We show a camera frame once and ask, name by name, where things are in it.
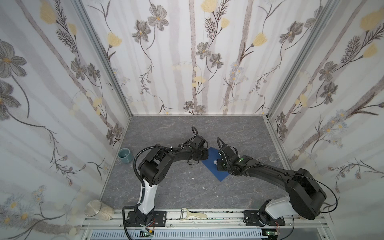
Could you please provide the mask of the dark blue envelope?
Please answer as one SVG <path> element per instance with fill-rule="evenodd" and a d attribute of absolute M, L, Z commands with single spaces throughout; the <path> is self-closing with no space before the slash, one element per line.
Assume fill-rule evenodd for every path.
<path fill-rule="evenodd" d="M 226 177 L 229 176 L 228 172 L 219 172 L 217 171 L 217 165 L 214 164 L 214 161 L 220 160 L 221 157 L 219 155 L 219 151 L 213 147 L 209 147 L 209 158 L 203 161 L 203 164 L 207 167 L 207 169 L 222 182 Z"/>

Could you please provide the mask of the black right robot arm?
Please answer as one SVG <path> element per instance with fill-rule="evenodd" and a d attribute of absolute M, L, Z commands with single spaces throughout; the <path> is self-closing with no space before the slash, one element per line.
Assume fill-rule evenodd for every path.
<path fill-rule="evenodd" d="M 319 182 L 305 169 L 285 170 L 249 157 L 239 156 L 237 149 L 218 142 L 220 159 L 217 169 L 236 177 L 253 177 L 275 185 L 288 193 L 277 200 L 268 199 L 256 214 L 257 226 L 268 226 L 283 216 L 299 215 L 314 220 L 321 211 L 327 195 Z"/>

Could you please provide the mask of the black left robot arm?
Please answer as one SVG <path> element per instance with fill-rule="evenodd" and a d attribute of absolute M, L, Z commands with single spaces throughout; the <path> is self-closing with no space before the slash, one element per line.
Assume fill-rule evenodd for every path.
<path fill-rule="evenodd" d="M 176 148 L 155 145 L 139 151 L 133 160 L 134 173 L 142 185 L 135 207 L 136 222 L 144 226 L 153 220 L 158 185 L 165 179 L 173 163 L 190 160 L 201 162 L 208 157 L 208 142 L 198 135 Z"/>

